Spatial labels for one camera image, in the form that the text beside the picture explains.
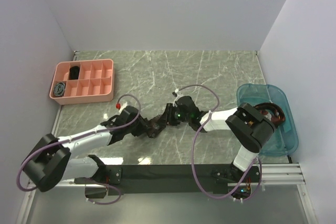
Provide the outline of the brown blue floral tie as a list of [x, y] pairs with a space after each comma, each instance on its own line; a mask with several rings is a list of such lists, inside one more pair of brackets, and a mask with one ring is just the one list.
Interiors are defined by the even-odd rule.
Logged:
[[158, 115], [148, 121], [147, 124], [147, 136], [149, 138], [156, 138], [165, 128], [166, 128], [166, 120], [162, 115]]

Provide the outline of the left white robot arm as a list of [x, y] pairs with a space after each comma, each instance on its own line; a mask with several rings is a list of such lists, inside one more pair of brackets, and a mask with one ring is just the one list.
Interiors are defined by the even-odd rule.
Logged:
[[60, 181], [88, 178], [94, 183], [104, 182], [110, 173], [106, 164], [95, 155], [80, 158], [92, 149], [112, 145], [126, 135], [140, 136], [148, 133], [150, 121], [143, 118], [139, 109], [126, 105], [119, 114], [96, 127], [70, 136], [43, 136], [23, 161], [20, 171], [46, 192]]

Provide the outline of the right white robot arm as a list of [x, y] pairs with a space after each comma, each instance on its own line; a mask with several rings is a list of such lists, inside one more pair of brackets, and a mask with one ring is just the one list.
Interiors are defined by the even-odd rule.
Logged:
[[195, 131], [202, 126], [202, 133], [231, 131], [240, 142], [240, 148], [230, 165], [230, 173], [234, 180], [242, 182], [249, 176], [248, 166], [285, 119], [281, 108], [274, 103], [254, 106], [243, 103], [231, 110], [210, 113], [200, 110], [190, 96], [183, 96], [168, 103], [156, 123], [166, 127], [184, 122]]

